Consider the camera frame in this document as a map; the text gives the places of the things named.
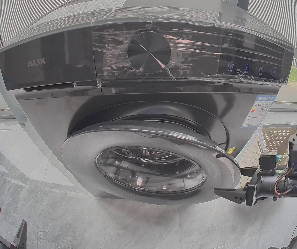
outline tiled floor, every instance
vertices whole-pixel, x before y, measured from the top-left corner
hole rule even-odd
[[[269,113],[264,123],[297,124],[297,113]],[[0,234],[13,241],[24,218],[29,249],[280,248],[297,224],[297,198],[177,207],[93,197],[30,124],[14,120],[0,121],[0,206]]]

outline control panel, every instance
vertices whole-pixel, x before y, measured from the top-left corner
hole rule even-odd
[[[174,22],[92,27],[92,41],[100,81],[226,77],[284,83],[293,56],[283,43],[258,35]]]
[[[145,79],[285,83],[290,43],[244,30],[175,21],[82,27],[2,48],[0,68],[7,90]]]

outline washing machine door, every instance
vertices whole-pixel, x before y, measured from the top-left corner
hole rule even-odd
[[[211,139],[161,122],[111,121],[70,135],[62,156],[76,176],[110,194],[160,205],[218,198],[234,188],[237,161]]]

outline washing machine top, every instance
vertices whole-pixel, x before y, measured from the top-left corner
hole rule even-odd
[[[0,67],[7,90],[193,80],[281,86],[293,52],[272,27],[222,0],[79,0],[6,42]]]
[[[112,121],[64,142],[62,156],[81,179],[140,202],[180,205],[213,200],[213,188],[236,187],[237,161],[213,140],[184,126]]]

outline icon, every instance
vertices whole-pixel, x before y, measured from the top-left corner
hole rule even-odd
[[[276,67],[273,67],[272,71],[271,71],[271,75],[273,77],[275,77],[277,75],[277,68]]]

